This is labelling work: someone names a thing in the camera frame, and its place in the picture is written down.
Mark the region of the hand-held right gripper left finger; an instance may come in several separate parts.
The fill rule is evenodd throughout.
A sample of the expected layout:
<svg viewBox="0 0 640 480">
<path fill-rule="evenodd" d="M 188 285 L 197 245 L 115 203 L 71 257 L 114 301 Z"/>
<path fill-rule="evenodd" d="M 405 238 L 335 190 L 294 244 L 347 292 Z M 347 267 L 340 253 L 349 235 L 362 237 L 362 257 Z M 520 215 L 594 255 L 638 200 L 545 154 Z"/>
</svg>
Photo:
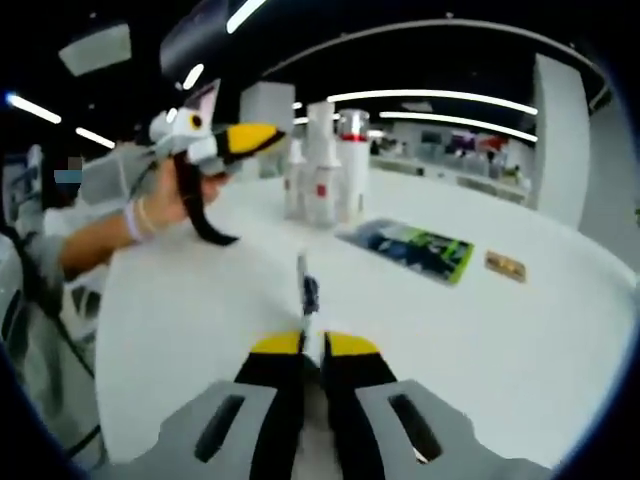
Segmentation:
<svg viewBox="0 0 640 480">
<path fill-rule="evenodd" d="M 260 340 L 232 380 L 218 380 L 164 420 L 157 442 L 102 479 L 289 479 L 304 417 L 298 331 Z"/>
</svg>

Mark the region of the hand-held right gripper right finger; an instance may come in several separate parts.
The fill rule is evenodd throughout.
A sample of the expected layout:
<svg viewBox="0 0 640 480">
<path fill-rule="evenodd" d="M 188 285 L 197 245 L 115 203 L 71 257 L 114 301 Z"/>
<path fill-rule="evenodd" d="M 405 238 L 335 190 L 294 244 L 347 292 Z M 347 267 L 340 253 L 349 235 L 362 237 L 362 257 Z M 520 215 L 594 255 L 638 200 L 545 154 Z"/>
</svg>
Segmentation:
<svg viewBox="0 0 640 480">
<path fill-rule="evenodd" d="M 481 444 L 468 416 L 415 380 L 399 380 L 371 341 L 325 335 L 329 424 L 346 479 L 548 479 Z"/>
</svg>

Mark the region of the person's left hand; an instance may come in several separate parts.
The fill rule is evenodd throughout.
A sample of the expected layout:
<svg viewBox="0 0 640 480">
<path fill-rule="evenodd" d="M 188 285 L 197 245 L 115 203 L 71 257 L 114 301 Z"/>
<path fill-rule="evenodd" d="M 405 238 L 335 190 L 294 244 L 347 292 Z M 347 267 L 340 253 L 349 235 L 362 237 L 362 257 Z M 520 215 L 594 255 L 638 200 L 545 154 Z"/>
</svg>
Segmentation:
<svg viewBox="0 0 640 480">
<path fill-rule="evenodd" d="M 228 183 L 227 174 L 204 176 L 200 190 L 205 206 L 210 205 L 219 196 Z M 155 176 L 155 185 L 150 193 L 136 201 L 136 215 L 142 232 L 155 235 L 188 218 L 177 183 L 177 174 L 172 158 L 159 163 Z"/>
</svg>

